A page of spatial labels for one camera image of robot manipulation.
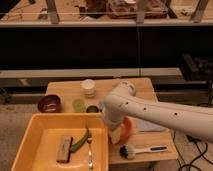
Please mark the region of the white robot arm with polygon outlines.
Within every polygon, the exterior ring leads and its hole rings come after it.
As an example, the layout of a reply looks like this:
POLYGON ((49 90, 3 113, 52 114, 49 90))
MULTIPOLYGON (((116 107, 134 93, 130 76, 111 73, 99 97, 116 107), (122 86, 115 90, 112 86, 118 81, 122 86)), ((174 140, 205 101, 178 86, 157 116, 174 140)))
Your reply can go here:
POLYGON ((135 86, 122 81, 105 96, 102 118, 110 130, 118 128, 125 116, 131 116, 213 143, 212 108, 154 102, 135 94, 135 86))

